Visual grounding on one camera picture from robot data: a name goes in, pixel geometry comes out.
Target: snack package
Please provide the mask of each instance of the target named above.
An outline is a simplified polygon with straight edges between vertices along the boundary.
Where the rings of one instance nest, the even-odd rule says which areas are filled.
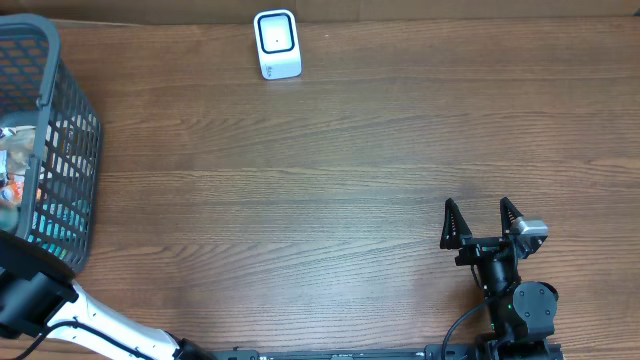
[[[0,189],[0,199],[8,202],[9,204],[18,206],[22,203],[22,195],[24,193],[24,183],[12,181],[9,185]],[[40,201],[42,191],[38,189],[36,200]]]
[[[29,157],[33,153],[36,129],[32,126],[22,127],[14,135],[0,138],[0,150],[7,152],[7,172],[24,174],[29,167]]]

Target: wooden table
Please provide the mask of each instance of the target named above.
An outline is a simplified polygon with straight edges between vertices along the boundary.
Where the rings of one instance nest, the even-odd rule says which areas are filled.
[[[481,298],[438,248],[444,200],[490,236],[506,195],[551,226],[521,274],[559,290],[567,359],[638,358],[637,18],[299,37],[302,77],[266,82],[250,25],[62,32],[107,132],[93,296],[212,350],[421,347]]]

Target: wooden wall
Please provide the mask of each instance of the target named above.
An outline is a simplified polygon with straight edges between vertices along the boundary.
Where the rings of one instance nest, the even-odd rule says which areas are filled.
[[[640,0],[1,0],[0,12],[136,24],[248,23],[288,8],[298,21],[627,16]]]

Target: white device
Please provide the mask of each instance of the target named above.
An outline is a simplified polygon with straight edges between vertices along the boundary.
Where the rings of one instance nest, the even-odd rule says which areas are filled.
[[[253,28],[265,79],[284,79],[302,73],[296,19],[291,11],[263,11],[253,19]]]

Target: gray plastic basket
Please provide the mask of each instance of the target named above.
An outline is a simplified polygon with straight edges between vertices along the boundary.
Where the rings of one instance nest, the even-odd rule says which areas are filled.
[[[22,125],[36,131],[15,235],[78,273],[89,258],[103,131],[60,60],[55,26],[30,14],[0,16],[0,127]]]

